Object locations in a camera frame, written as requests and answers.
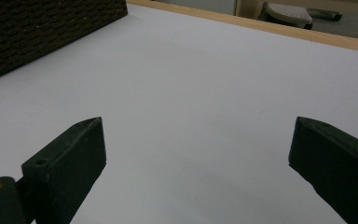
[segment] dark brown basket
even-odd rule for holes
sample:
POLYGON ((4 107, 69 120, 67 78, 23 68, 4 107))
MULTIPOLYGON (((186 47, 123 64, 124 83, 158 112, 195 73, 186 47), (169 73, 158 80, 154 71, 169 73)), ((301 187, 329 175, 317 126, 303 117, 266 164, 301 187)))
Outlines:
POLYGON ((0 1, 0 76, 127 14, 125 0, 0 1))

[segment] white chair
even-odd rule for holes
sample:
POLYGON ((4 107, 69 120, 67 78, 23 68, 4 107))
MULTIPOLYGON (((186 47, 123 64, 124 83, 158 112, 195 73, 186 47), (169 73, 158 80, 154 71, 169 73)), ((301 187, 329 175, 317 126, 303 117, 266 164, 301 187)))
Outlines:
POLYGON ((295 24, 305 24, 304 29, 312 29, 312 17, 304 7, 267 3, 266 11, 271 17, 277 20, 295 24))

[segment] table edge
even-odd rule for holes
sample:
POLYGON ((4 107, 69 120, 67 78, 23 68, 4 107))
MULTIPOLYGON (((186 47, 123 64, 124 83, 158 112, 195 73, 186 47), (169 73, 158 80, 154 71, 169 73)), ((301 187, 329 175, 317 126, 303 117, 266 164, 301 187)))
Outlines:
POLYGON ((228 24, 238 25, 246 28, 251 28, 259 31, 269 32, 276 35, 285 35, 298 39, 308 40, 311 42, 341 47, 344 49, 358 50, 358 38, 347 37, 343 35, 331 35, 327 33, 299 29, 296 27, 284 26, 280 24, 256 21, 242 17, 231 16, 227 14, 206 11, 191 7, 181 7, 177 5, 161 3, 150 0, 127 0, 128 4, 133 4, 141 7, 150 7, 170 11, 173 13, 184 14, 188 16, 199 17, 211 21, 220 21, 228 24))

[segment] wicker basket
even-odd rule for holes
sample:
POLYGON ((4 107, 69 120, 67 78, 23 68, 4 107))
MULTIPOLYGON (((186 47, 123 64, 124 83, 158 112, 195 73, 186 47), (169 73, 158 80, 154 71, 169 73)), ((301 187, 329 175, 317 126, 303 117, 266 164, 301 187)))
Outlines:
POLYGON ((125 0, 0 1, 0 76, 127 14, 125 0))

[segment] white table surface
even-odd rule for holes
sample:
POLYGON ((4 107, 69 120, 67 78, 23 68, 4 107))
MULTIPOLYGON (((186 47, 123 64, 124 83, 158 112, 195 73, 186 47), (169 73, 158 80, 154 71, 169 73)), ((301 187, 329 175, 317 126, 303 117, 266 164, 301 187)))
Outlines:
POLYGON ((344 223, 287 157, 297 116, 358 137, 358 51, 129 12, 0 77, 0 176, 101 116, 107 165, 73 223, 344 223))

